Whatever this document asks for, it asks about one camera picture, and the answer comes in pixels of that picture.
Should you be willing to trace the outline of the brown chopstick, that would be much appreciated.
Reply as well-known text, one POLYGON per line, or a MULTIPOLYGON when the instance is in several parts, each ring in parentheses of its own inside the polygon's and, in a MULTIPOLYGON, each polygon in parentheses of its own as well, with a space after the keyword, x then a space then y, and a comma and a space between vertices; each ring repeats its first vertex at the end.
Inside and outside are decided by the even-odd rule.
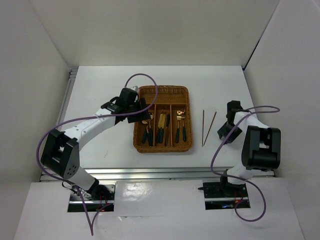
POLYGON ((205 110, 202 110, 202 121, 201 121, 201 147, 204 146, 204 126, 205 126, 205 110))
POLYGON ((207 131, 207 134, 206 134, 205 139, 204 139, 204 141, 203 141, 203 147, 205 146, 205 144, 206 144, 206 142, 207 142, 207 139, 208 139, 209 134, 210 134, 210 132, 211 132, 211 129, 212 129, 213 123, 214 123, 214 121, 215 121, 216 115, 217 115, 217 111, 215 111, 214 114, 213 114, 213 117, 212 117, 212 120, 211 120, 211 122, 210 122, 208 131, 207 131))

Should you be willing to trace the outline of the large gold spoon green handle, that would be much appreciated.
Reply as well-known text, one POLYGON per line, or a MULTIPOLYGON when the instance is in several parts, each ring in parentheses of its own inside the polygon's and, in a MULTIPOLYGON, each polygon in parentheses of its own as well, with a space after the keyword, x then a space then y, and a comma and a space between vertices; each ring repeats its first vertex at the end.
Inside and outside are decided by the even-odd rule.
POLYGON ((148 144, 150 147, 153 146, 153 130, 151 126, 151 121, 153 120, 153 114, 149 113, 150 119, 147 120, 148 122, 148 144))

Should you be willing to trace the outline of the gold knife green handle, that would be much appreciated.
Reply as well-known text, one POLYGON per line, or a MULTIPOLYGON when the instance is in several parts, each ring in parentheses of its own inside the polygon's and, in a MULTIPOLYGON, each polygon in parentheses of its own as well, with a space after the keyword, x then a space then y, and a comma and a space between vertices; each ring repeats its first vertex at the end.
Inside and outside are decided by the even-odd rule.
POLYGON ((157 136, 156 136, 156 143, 160 142, 162 119, 163 119, 163 112, 160 114, 159 120, 158 120, 158 130, 157 130, 157 136))
POLYGON ((162 144, 163 143, 163 139, 164 139, 164 129, 165 129, 165 123, 166 123, 166 114, 163 114, 162 117, 162 124, 161 124, 161 132, 160 132, 160 138, 159 138, 159 142, 162 144))

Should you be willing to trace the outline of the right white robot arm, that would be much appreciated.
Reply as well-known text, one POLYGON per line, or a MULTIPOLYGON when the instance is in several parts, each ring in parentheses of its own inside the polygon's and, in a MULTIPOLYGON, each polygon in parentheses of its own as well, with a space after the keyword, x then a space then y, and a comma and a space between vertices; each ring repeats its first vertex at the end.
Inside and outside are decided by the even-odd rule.
POLYGON ((281 162, 281 131, 260 122, 241 102, 227 103, 226 122, 217 131, 221 140, 231 144, 241 133, 245 134, 240 162, 226 170, 218 184, 223 196, 230 196, 236 185, 261 172, 277 169, 281 162))

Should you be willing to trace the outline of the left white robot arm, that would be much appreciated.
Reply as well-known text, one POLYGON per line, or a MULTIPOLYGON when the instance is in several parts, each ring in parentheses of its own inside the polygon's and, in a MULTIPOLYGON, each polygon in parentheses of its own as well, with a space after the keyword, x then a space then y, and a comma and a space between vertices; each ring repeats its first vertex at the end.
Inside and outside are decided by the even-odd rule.
POLYGON ((64 131, 57 129, 50 131, 40 159, 41 164, 63 180, 77 185, 81 189, 81 194, 88 200, 93 200, 100 192, 105 192, 107 189, 99 183, 99 180, 80 166, 80 151, 100 133, 125 119, 129 123, 135 123, 150 118, 146 110, 138 114, 122 115, 138 112, 147 107, 143 98, 138 100, 138 90, 137 86, 124 87, 120 96, 104 103, 92 119, 86 119, 64 131))

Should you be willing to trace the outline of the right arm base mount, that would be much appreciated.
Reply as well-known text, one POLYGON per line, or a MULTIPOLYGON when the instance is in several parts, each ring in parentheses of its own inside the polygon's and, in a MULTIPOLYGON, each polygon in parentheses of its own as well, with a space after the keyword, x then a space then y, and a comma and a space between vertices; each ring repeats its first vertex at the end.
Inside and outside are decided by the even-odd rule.
POLYGON ((245 184, 231 184, 225 177, 219 182, 203 182, 198 188, 203 192, 206 210, 248 209, 251 207, 245 184))

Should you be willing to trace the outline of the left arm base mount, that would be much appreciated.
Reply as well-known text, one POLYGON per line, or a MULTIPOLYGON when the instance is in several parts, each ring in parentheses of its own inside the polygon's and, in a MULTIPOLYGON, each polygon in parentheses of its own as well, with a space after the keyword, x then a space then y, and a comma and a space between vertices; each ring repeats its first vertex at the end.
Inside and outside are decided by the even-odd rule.
MULTIPOLYGON (((84 212, 81 195, 74 186, 62 182, 62 187, 70 190, 70 197, 67 211, 69 213, 84 212)), ((89 194, 82 189, 80 193, 84 199, 84 203, 88 212, 113 212, 115 202, 116 185, 114 183, 107 185, 100 185, 98 190, 89 194)))

